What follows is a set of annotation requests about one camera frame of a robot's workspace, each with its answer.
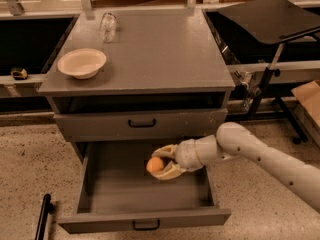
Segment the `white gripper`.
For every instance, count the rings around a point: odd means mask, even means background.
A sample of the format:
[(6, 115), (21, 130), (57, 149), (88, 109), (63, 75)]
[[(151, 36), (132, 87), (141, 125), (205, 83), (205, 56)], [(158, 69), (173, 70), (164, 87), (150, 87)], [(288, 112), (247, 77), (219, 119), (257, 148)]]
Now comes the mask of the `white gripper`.
[(163, 146), (152, 153), (152, 157), (174, 159), (177, 162), (170, 161), (164, 169), (150, 173), (158, 180), (171, 180), (181, 176), (185, 170), (193, 172), (203, 167), (200, 162), (194, 139), (182, 141), (180, 144), (170, 144)]

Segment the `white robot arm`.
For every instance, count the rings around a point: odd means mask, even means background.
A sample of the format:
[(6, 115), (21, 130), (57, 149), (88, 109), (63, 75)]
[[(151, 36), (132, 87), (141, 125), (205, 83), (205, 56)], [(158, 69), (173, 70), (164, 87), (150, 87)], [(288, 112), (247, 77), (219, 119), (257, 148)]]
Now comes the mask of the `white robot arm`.
[(221, 124), (214, 135), (184, 140), (155, 150), (146, 170), (159, 180), (171, 180), (210, 163), (237, 157), (254, 162), (320, 212), (320, 169), (268, 146), (234, 122)]

